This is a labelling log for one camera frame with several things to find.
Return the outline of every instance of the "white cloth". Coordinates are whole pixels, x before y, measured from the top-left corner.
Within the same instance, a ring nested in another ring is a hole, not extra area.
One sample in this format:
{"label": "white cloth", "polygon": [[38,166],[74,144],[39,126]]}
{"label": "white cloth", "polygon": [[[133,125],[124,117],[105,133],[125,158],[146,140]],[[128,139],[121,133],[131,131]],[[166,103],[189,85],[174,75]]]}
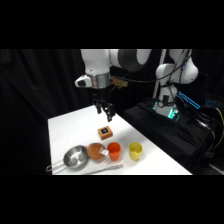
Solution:
{"label": "white cloth", "polygon": [[[99,175],[191,175],[121,117],[116,115],[108,123],[104,112],[98,115],[94,106],[49,119],[48,124],[52,164],[63,160],[65,153],[77,145],[101,143],[107,147],[109,143],[117,142],[122,148],[117,162],[112,162],[109,156],[100,161],[89,159],[82,168],[66,169],[60,175],[80,175],[118,164],[123,164],[124,168]],[[97,130],[106,126],[112,130],[113,137],[102,141]],[[128,145],[131,142],[139,142],[143,146],[143,153],[137,162],[129,157]]]}

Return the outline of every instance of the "red cup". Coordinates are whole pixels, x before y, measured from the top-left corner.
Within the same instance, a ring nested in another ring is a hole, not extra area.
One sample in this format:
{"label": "red cup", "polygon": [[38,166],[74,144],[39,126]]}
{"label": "red cup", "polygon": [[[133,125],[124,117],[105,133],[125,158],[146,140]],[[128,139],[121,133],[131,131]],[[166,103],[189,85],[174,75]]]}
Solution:
{"label": "red cup", "polygon": [[121,146],[116,143],[112,142],[107,146],[107,150],[109,151],[109,156],[112,161],[117,161],[120,157]]}

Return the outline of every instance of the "small box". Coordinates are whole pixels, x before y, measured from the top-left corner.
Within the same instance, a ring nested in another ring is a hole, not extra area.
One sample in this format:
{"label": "small box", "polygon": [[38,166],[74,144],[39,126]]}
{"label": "small box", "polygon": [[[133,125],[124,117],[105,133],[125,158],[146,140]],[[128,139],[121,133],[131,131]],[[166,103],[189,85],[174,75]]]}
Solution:
{"label": "small box", "polygon": [[102,140],[105,140],[107,138],[110,138],[113,136],[113,132],[110,130],[110,128],[107,126],[107,127],[104,127],[104,128],[101,128],[98,130],[98,133],[100,135],[100,138]]}

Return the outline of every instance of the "cup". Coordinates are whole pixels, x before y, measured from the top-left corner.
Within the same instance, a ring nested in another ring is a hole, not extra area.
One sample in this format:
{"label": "cup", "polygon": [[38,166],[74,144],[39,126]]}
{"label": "cup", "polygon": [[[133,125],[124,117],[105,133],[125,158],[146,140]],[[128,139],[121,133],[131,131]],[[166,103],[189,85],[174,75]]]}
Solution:
{"label": "cup", "polygon": [[107,146],[107,150],[109,151],[109,156],[112,161],[117,161],[120,157],[121,146],[116,143],[112,142]]}
{"label": "cup", "polygon": [[137,142],[132,142],[129,146],[129,155],[130,158],[134,161],[139,160],[140,155],[142,154],[142,146]]}

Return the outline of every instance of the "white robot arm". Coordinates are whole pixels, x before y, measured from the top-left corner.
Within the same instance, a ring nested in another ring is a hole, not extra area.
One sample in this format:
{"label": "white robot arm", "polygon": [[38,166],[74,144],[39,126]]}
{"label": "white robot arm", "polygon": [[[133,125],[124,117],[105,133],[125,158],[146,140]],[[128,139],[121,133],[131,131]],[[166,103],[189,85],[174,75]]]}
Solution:
{"label": "white robot arm", "polygon": [[[175,64],[163,64],[158,67],[156,76],[160,79],[160,94],[155,106],[156,113],[170,119],[173,119],[178,114],[175,105],[175,98],[178,91],[173,83],[190,84],[198,76],[198,69],[190,57],[191,52],[192,49],[170,49],[169,54]],[[180,69],[167,77],[168,74],[172,73],[178,67]]]}
{"label": "white robot arm", "polygon": [[81,88],[92,88],[93,104],[98,113],[105,111],[108,121],[115,115],[115,107],[108,102],[110,67],[130,72],[140,70],[147,62],[151,49],[81,49],[86,74],[76,80]]}
{"label": "white robot arm", "polygon": [[[108,102],[110,67],[116,66],[130,72],[137,72],[148,61],[151,49],[81,49],[81,53],[86,74],[80,77],[75,85],[92,88],[93,104],[98,113],[101,113],[102,108],[108,116],[108,121],[111,121],[115,115],[115,107]],[[169,53],[175,64],[161,65],[157,69],[156,75],[160,79],[161,91],[155,111],[173,118],[176,107],[174,99],[178,92],[173,83],[190,84],[197,78],[198,69],[191,58],[181,66],[191,54],[191,49],[170,49]],[[179,66],[180,69],[167,76]]]}

